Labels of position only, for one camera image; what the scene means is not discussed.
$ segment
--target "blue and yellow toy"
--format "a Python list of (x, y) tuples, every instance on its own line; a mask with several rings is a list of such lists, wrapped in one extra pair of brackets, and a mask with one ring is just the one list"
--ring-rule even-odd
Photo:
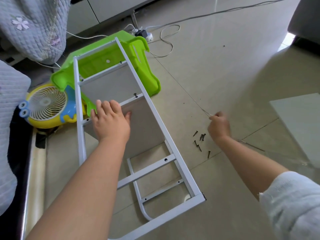
[(45, 84), (30, 92), (19, 104), (19, 115), (32, 126), (49, 129), (77, 121), (75, 91), (70, 86), (61, 92), (53, 84)]

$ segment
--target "green plastic object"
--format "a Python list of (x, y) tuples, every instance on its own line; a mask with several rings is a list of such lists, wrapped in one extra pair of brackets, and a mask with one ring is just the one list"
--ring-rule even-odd
[[(74, 72), (73, 72), (73, 57), (82, 55), (91, 51), (103, 44), (106, 44), (117, 37), (125, 50), (130, 62), (132, 63), (135, 71), (137, 72), (143, 86), (145, 87), (149, 96), (153, 96), (160, 92), (161, 85), (158, 78), (151, 72), (148, 64), (145, 51), (149, 52), (147, 41), (143, 37), (134, 37), (125, 31), (119, 31), (104, 39), (94, 42), (86, 47), (78, 49), (69, 54), (66, 61), (61, 68), (54, 72), (50, 80), (60, 90), (64, 91), (67, 85), (73, 89), (74, 85)], [(79, 74), (83, 79), (86, 79), (98, 72), (101, 72), (109, 67), (112, 67), (125, 58), (117, 44), (111, 45), (99, 52), (96, 52), (88, 57), (78, 61)], [(95, 101), (90, 101), (85, 94), (81, 93), (82, 100), (87, 105), (87, 115), (90, 116), (91, 109), (96, 109)]]

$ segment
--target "fan grille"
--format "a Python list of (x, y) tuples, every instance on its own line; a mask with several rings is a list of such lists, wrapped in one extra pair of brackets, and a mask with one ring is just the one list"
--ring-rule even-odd
[(44, 87), (29, 99), (30, 117), (37, 121), (50, 120), (58, 116), (67, 104), (67, 95), (56, 87)]

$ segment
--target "sleeve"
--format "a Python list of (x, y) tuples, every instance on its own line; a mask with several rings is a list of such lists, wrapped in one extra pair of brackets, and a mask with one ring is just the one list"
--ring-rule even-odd
[(296, 172), (280, 174), (259, 201), (278, 239), (319, 239), (320, 185)]

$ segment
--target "beige tile floor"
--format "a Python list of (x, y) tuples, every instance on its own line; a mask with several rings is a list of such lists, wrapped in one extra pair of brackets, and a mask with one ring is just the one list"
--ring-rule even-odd
[[(263, 1), (267, 0), (218, 0), (216, 10)], [(209, 113), (223, 110), (230, 116), (234, 138), (306, 160), (269, 105), (271, 100), (315, 93), (320, 88), (318, 57), (292, 47), (277, 52), (298, 2), (286, 0), (182, 22), (180, 32), (167, 38), (174, 44), (169, 56), (154, 58), (148, 54), (151, 70), (162, 85), (152, 101), (207, 201), (141, 239), (274, 239), (265, 213), (224, 154), (208, 136), (200, 144), (201, 153), (192, 135), (196, 130), (205, 133), (209, 124), (201, 108)], [(214, 3), (161, 0), (142, 10), (137, 21), (144, 27), (165, 24), (213, 12)], [(121, 30), (126, 21), (103, 33)], [(168, 28), (164, 36), (175, 30)], [(154, 39), (159, 38), (160, 31), (152, 32)], [(165, 55), (171, 48), (161, 41), (149, 47), (157, 55)], [(78, 168), (76, 133), (76, 125), (69, 124), (48, 140), (46, 207)], [(97, 141), (86, 135), (86, 142), (89, 154)], [(138, 170), (167, 153), (159, 145), (133, 158), (133, 168)], [(127, 175), (124, 163), (119, 178)], [(140, 179), (138, 185), (146, 195), (178, 178), (174, 164), (169, 164)], [(182, 203), (187, 194), (180, 184), (147, 202), (146, 211), (156, 217)], [(120, 237), (145, 222), (133, 186), (119, 190), (110, 237)]]

